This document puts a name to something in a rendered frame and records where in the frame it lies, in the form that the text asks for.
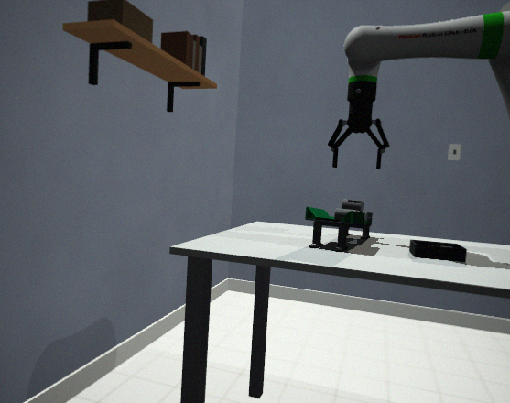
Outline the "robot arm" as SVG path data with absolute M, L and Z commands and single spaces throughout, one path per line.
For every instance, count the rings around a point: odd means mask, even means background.
M 423 25 L 359 26 L 348 34 L 344 51 L 349 102 L 375 101 L 382 60 L 488 59 L 510 121 L 510 11 Z

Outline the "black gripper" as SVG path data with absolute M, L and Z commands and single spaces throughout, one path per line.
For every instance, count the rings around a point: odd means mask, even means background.
M 381 168 L 381 157 L 382 153 L 385 153 L 385 149 L 389 147 L 389 143 L 386 139 L 383 128 L 381 127 L 381 120 L 377 118 L 376 120 L 372 120 L 372 109 L 373 109 L 373 101 L 365 100 L 365 99 L 357 99 L 350 101 L 349 107 L 349 118 L 348 120 L 339 120 L 339 124 L 333 133 L 331 140 L 328 143 L 328 146 L 331 147 L 331 151 L 333 152 L 333 163 L 332 166 L 337 168 L 338 161 L 338 147 L 340 144 L 352 133 L 366 133 L 373 139 L 376 145 L 379 147 L 377 152 L 377 163 L 376 169 Z M 344 134 L 336 141 L 339 136 L 342 128 L 345 125 L 349 127 L 344 132 Z M 377 127 L 377 130 L 380 134 L 380 137 L 383 140 L 383 145 L 379 142 L 373 132 L 370 130 L 370 126 L 374 124 Z M 369 128 L 369 129 L 368 129 Z M 335 142 L 336 141 L 336 142 Z M 335 143 L 335 144 L 334 144 Z

